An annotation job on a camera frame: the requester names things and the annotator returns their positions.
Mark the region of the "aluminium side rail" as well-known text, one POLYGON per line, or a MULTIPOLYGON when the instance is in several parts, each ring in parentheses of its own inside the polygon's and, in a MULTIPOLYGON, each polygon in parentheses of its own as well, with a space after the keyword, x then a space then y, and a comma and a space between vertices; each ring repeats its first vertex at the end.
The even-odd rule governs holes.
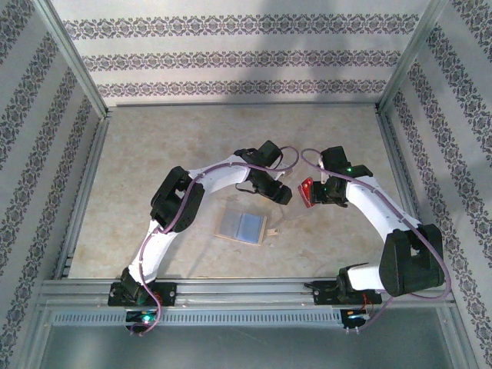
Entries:
MULTIPOLYGON (((408 176, 394 129, 386 118, 379 114, 376 118, 390 159, 401 206, 409 213, 401 214, 397 220, 407 224, 418 213, 412 180, 408 176)), ((392 231, 390 240, 384 246, 381 267, 383 276, 390 278, 399 294, 441 286, 447 278, 440 231, 433 224, 392 231)))
POLYGON ((70 221, 66 228, 65 236, 61 243, 61 249, 56 259, 55 268, 51 275, 52 280, 63 279, 69 274, 65 269, 70 270, 71 267, 68 266, 67 263, 75 255, 75 249, 78 243, 86 208, 88 206, 92 185, 98 170, 98 163, 100 161, 110 120, 111 116, 106 116, 100 120, 98 127, 95 130, 94 139, 91 143, 91 150, 88 153, 83 176, 81 177, 80 185, 78 186, 77 197, 75 198, 75 203, 72 207, 70 221))

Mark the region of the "red credit card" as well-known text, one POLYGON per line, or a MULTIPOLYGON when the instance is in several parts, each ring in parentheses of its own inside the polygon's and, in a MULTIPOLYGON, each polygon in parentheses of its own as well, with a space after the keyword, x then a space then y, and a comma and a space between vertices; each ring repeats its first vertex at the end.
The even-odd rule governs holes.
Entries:
POLYGON ((313 178, 308 177, 298 186, 298 191, 306 208, 312 208, 314 206, 314 202, 311 200, 311 189, 313 182, 313 178))

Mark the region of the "aluminium wall edge rail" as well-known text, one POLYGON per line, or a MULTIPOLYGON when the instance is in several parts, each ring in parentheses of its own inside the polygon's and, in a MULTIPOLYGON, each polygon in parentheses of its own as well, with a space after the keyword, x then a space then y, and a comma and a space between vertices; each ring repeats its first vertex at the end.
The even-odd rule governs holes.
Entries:
POLYGON ((375 102, 330 102, 330 101, 266 101, 266 102, 182 102, 182 103, 117 103, 113 108, 147 108, 147 107, 204 107, 204 106, 221 106, 221 107, 260 107, 260 106, 329 106, 335 108, 354 108, 354 107, 377 107, 375 102))

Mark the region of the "grey metal panel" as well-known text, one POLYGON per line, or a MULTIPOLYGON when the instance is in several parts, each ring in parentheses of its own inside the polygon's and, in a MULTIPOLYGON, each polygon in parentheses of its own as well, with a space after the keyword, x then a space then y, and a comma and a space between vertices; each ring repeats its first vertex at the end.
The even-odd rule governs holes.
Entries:
POLYGON ((40 369, 454 369, 435 332, 330 329, 54 327, 40 369))

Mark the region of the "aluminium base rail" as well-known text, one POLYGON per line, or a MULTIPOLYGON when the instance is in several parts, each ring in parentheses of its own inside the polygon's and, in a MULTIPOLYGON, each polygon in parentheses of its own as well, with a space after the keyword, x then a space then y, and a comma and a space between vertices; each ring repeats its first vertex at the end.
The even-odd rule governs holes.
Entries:
MULTIPOLYGON (((310 290, 304 283, 309 278, 267 278, 267 279, 178 279, 157 280, 177 285, 174 306, 248 306, 279 305, 297 306, 315 305, 310 290)), ((108 305, 108 295, 113 283, 120 281, 64 279, 45 281, 42 294, 48 298, 93 298, 108 305)), ((378 292, 382 300, 387 298, 378 292)))

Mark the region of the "aluminium frame post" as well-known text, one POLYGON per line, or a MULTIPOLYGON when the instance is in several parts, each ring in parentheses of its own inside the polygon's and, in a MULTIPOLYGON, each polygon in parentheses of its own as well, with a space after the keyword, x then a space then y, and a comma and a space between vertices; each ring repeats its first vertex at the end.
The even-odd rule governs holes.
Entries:
POLYGON ((51 0, 32 0, 36 12, 55 40, 64 60, 73 71, 85 95, 88 97, 99 118, 106 118, 108 107, 100 95, 97 85, 90 76, 85 63, 77 51, 51 0))
POLYGON ((437 22, 438 17, 448 2, 449 0, 430 0, 427 4, 427 7, 421 16, 410 41, 404 49, 399 62, 397 63, 394 73, 390 77, 387 86, 384 89, 381 99, 376 104, 376 112, 379 115, 382 115, 387 110, 387 106, 391 102, 393 95, 403 83, 408 69, 417 57, 420 49, 425 43, 426 38, 431 33, 431 30, 437 22))

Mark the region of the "beige leather card holder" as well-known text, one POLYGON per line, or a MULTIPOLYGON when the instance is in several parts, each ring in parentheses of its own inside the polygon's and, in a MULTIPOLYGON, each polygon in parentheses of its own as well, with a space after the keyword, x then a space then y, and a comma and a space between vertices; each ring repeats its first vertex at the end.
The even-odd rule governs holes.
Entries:
POLYGON ((224 209, 214 235, 230 241, 260 245, 265 236, 277 236, 278 228, 267 228, 266 216, 224 209))

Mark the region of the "black electronics board with LED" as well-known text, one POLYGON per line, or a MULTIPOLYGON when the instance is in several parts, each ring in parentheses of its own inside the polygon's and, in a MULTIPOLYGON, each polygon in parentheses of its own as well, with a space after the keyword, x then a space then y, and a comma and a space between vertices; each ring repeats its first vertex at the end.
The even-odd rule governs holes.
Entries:
POLYGON ((345 334, 352 332, 359 334, 369 326, 371 316, 366 309, 342 309, 341 323, 345 334))
POLYGON ((143 326, 152 325, 158 316, 156 310, 151 311, 127 311, 125 317, 126 324, 137 324, 143 326))

